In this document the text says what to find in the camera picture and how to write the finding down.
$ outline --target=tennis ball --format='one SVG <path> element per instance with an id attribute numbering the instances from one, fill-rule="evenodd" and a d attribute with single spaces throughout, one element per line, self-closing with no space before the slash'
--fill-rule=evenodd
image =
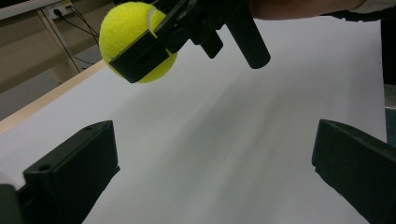
<path id="1" fill-rule="evenodd" d="M 164 18 L 165 14 L 146 3 L 128 2 L 113 7 L 102 21 L 99 37 L 99 49 L 107 65 L 119 75 L 109 62 L 147 30 L 156 36 L 154 30 Z M 168 53 L 169 58 L 138 82 L 151 82 L 165 75 L 177 56 Z"/>

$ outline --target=human hand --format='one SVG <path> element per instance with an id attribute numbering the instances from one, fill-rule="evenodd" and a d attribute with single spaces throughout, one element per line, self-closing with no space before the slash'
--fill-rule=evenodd
<path id="1" fill-rule="evenodd" d="M 351 10 L 365 0 L 247 0 L 254 18 L 288 20 L 319 16 L 341 10 Z"/>

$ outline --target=white table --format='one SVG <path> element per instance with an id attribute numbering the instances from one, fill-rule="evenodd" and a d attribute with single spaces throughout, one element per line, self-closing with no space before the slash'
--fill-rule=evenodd
<path id="1" fill-rule="evenodd" d="M 0 171 L 20 187 L 34 161 L 112 119 L 121 171 L 84 223 L 367 223 L 311 155 L 320 119 L 386 139 L 379 23 L 257 23 L 263 69 L 227 29 L 216 59 L 189 43 L 151 84 L 104 67 L 1 134 Z"/>

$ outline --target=power outlet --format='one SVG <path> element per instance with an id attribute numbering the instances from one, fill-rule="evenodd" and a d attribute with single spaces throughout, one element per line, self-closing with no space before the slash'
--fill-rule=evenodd
<path id="1" fill-rule="evenodd" d="M 58 3 L 47 6 L 47 10 L 49 11 L 50 17 L 53 20 L 55 20 L 59 17 L 57 15 L 55 15 L 53 10 L 59 9 L 62 12 L 62 15 L 65 16 L 69 13 L 73 13 L 73 10 L 71 9 L 72 6 L 73 6 L 73 4 L 70 0 L 64 0 L 62 2 L 58 2 Z"/>

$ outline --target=yellow tennis ball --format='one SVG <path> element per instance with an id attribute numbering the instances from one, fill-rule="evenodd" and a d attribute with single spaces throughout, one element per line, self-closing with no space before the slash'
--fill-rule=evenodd
<path id="1" fill-rule="evenodd" d="M 99 49 L 107 65 L 119 75 L 109 62 L 145 31 L 154 34 L 155 28 L 164 18 L 165 14 L 155 6 L 141 2 L 128 2 L 112 8 L 102 21 L 99 37 Z M 169 58 L 138 82 L 147 83 L 165 75 L 176 56 L 169 53 Z"/>

